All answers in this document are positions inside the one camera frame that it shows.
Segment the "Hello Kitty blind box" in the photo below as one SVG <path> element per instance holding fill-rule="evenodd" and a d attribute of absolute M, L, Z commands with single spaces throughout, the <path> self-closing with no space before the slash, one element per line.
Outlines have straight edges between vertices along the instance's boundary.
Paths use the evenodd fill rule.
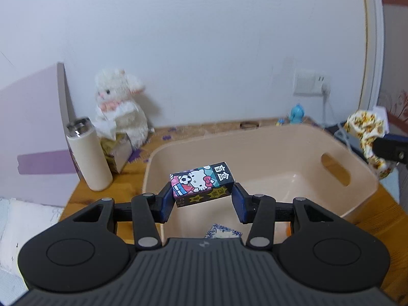
<path fill-rule="evenodd" d="M 177 207 L 186 207 L 230 196 L 233 175 L 225 162 L 171 174 L 173 196 Z"/>

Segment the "blue white packet in bin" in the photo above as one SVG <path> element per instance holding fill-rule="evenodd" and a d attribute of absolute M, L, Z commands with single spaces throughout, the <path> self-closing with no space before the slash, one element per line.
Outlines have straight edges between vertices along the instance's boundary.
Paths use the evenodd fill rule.
<path fill-rule="evenodd" d="M 213 224 L 210 230 L 205 234 L 206 239 L 224 239 L 224 238 L 240 238 L 240 231 L 225 227 L 221 224 Z"/>

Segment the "blue cartoon figurine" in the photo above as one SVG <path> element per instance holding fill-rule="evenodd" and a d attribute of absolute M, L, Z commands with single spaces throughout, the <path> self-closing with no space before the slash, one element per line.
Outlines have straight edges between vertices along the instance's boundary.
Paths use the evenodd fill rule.
<path fill-rule="evenodd" d="M 291 124 L 301 124 L 304 119 L 304 114 L 303 106 L 301 106 L 301 104 L 297 104 L 290 111 L 290 115 L 288 117 L 289 122 Z"/>

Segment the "white door frame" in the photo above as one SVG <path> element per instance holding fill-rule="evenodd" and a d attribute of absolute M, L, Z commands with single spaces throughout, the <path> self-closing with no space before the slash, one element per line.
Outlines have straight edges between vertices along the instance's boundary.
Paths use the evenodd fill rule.
<path fill-rule="evenodd" d="M 383 77 L 385 29 L 383 0 L 364 0 L 366 28 L 366 57 L 360 96 L 360 109 L 376 106 Z"/>

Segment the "white wall switch socket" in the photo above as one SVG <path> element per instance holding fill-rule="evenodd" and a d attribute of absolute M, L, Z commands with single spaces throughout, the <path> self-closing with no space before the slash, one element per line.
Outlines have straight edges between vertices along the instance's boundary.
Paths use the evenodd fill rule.
<path fill-rule="evenodd" d="M 330 77 L 316 71 L 297 70 L 293 94 L 306 97 L 328 96 L 330 94 Z"/>

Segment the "floral yellow scrunchie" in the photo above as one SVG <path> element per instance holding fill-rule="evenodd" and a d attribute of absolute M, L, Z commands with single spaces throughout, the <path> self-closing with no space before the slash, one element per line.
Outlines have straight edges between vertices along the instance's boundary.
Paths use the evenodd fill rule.
<path fill-rule="evenodd" d="M 395 164 L 373 153 L 373 142 L 386 135 L 384 120 L 376 113 L 359 110 L 348 117 L 344 128 L 347 133 L 359 139 L 360 148 L 371 170 L 380 180 L 386 178 Z"/>

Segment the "beige plastic storage bin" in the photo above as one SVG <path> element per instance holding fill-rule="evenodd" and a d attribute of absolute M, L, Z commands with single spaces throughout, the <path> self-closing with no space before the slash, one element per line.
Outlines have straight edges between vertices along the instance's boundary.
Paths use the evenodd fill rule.
<path fill-rule="evenodd" d="M 159 192 L 171 173 L 225 162 L 249 194 L 278 202 L 305 197 L 346 217 L 378 189 L 368 165 L 307 124 L 265 126 L 172 142 L 149 158 L 143 191 Z"/>

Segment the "cream thermos bottle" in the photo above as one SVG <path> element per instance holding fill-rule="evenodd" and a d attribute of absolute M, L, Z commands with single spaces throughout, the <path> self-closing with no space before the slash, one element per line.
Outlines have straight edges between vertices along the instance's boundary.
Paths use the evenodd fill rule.
<path fill-rule="evenodd" d="M 95 127 L 89 118 L 76 119 L 66 126 L 67 142 L 82 176 L 92 191 L 103 191 L 113 181 Z"/>

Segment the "white plush bunny toy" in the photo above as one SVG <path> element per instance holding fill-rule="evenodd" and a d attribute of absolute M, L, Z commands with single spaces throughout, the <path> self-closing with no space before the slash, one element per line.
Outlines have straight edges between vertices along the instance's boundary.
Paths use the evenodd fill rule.
<path fill-rule="evenodd" d="M 136 95 L 145 87 L 135 76 L 123 69 L 104 69 L 95 76 L 96 120 L 114 122 L 118 133 L 128 135 L 133 148 L 147 140 L 149 127 L 145 112 L 136 102 Z"/>

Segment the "lavender headboard panel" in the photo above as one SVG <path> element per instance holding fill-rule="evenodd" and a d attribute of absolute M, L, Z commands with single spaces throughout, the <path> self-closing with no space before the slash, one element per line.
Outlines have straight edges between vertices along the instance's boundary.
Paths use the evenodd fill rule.
<path fill-rule="evenodd" d="M 66 205 L 80 180 L 68 121 L 62 63 L 1 89 L 1 197 Z"/>

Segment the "tissue box with tissue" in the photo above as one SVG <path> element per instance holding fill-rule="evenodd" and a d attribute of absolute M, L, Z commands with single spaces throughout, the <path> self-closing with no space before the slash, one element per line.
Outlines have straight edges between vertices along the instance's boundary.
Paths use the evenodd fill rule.
<path fill-rule="evenodd" d="M 95 121 L 94 125 L 111 172 L 121 173 L 133 153 L 128 135 L 119 133 L 112 121 Z"/>

